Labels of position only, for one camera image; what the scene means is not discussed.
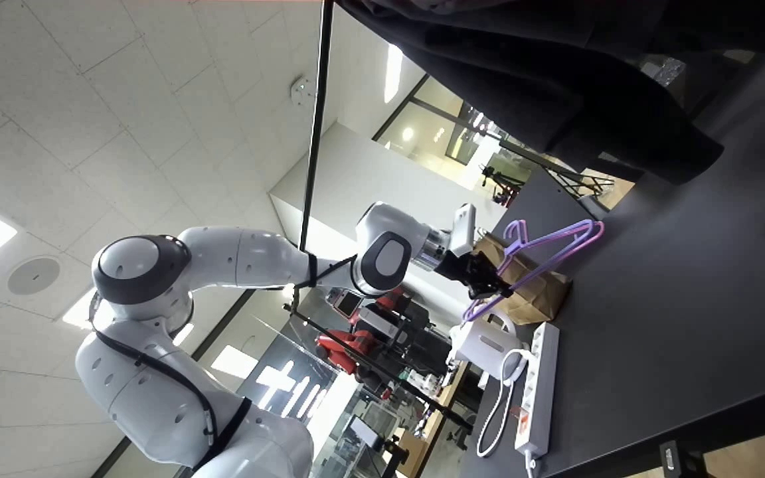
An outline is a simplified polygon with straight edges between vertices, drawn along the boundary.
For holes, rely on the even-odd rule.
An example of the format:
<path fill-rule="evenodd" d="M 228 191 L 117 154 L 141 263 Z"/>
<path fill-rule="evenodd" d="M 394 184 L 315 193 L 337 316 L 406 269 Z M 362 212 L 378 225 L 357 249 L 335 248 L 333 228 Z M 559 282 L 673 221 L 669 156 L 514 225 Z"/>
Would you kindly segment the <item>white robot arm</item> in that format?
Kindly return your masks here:
<path fill-rule="evenodd" d="M 344 259 L 243 225 L 119 237 L 93 255 L 76 371 L 104 417 L 157 464 L 191 478 L 312 478 L 312 430 L 226 387 L 178 336 L 199 316 L 204 289 L 323 289 L 370 305 L 416 269 L 475 300 L 502 289 L 467 221 L 433 228 L 386 203 L 359 215 L 357 249 Z"/>

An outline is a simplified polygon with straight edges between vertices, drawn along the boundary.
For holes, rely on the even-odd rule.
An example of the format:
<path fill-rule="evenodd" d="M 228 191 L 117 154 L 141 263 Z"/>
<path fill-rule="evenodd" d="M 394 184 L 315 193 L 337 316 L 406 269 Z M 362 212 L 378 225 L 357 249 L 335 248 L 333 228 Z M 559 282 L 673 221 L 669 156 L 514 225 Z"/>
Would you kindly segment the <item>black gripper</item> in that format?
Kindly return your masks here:
<path fill-rule="evenodd" d="M 471 300 L 507 292 L 507 282 L 498 274 L 494 263 L 483 253 L 446 253 L 440 263 L 440 274 L 450 282 L 461 282 Z"/>

